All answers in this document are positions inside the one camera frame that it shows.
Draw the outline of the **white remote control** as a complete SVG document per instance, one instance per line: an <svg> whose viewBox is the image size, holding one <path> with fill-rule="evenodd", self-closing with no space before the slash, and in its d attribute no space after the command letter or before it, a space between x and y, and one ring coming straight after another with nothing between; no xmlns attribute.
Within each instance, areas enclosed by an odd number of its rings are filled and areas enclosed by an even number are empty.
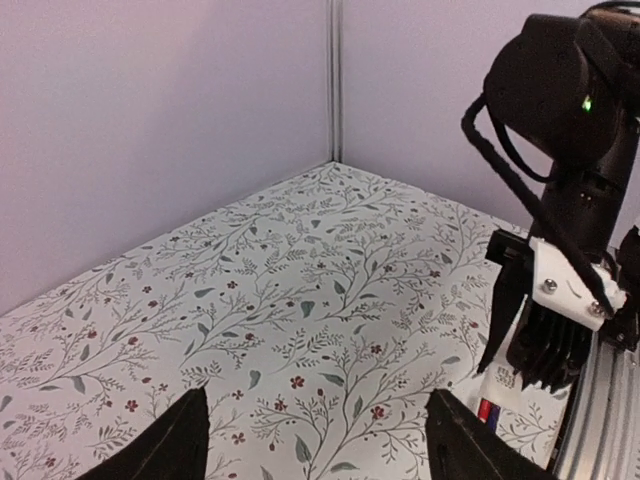
<svg viewBox="0 0 640 480"><path fill-rule="evenodd" d="M476 385L466 395L463 403L477 417L477 411L480 400L485 398L501 407L501 414L497 431L502 420L506 419L506 414L518 413L523 403L522 385L523 379L519 373L515 372L515 368L507 360L508 348L513 340L516 332L520 316L524 312L524 308L528 296L525 295L520 306L520 310L516 314L511 328L504 339L494 360L482 374L475 374L477 379Z"/></svg>

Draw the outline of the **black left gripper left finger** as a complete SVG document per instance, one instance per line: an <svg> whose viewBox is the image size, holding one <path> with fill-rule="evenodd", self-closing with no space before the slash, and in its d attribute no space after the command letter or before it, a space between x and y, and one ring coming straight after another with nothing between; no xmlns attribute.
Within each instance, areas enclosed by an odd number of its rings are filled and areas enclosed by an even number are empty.
<svg viewBox="0 0 640 480"><path fill-rule="evenodd" d="M129 445L79 480L203 480L209 410L203 387L186 391Z"/></svg>

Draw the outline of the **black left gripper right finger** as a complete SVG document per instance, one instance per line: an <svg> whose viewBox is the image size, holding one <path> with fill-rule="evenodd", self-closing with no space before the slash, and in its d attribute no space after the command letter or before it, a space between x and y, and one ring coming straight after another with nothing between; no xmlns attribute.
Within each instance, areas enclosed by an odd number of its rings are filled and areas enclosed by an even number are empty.
<svg viewBox="0 0 640 480"><path fill-rule="evenodd" d="M426 405L429 471L437 480L535 480L550 473L518 454L452 392L436 389Z"/></svg>

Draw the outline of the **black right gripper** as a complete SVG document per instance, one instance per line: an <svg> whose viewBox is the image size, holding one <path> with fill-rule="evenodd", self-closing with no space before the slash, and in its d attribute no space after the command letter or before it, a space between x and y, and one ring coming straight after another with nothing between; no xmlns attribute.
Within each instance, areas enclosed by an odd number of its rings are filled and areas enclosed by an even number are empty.
<svg viewBox="0 0 640 480"><path fill-rule="evenodd" d="M523 298L531 290L531 275L525 259L531 255L527 241L505 230L495 231L490 239L486 259L501 266L492 294L489 336L477 373L482 374L494 360L520 310ZM612 260L602 258L593 270L604 286L604 293L614 310L598 331L604 338L624 350L639 344L639 235L628 232Z"/></svg>

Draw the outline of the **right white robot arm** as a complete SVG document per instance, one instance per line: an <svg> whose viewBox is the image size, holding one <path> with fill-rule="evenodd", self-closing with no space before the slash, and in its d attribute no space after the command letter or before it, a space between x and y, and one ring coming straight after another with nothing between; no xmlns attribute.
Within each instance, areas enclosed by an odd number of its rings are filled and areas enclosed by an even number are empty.
<svg viewBox="0 0 640 480"><path fill-rule="evenodd" d="M486 369L499 352L525 385L574 382L592 336L639 342L639 230L608 251L639 148L639 5L534 14L498 54L461 121L533 219L496 230Z"/></svg>

